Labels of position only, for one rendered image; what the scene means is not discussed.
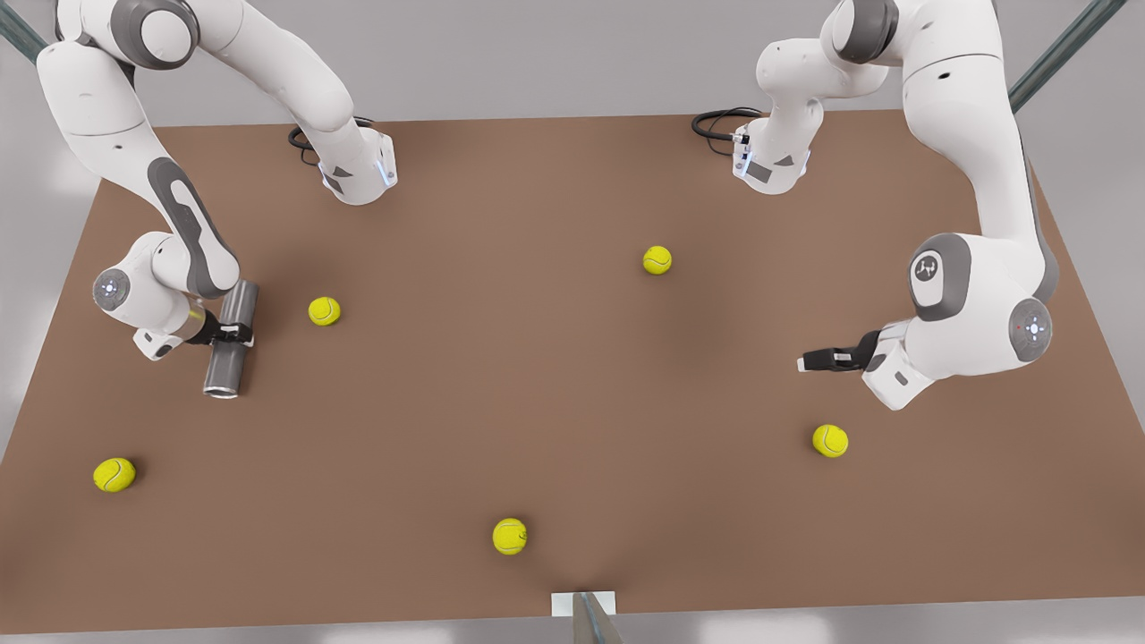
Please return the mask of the grey tennis ball tube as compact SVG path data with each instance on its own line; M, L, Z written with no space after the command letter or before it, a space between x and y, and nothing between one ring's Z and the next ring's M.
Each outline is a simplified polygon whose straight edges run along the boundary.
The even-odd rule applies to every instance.
M203 386L205 395L232 399L240 394L245 358L254 344L253 319L258 294L259 286L246 280L240 280L226 294L218 314L218 333L211 344Z

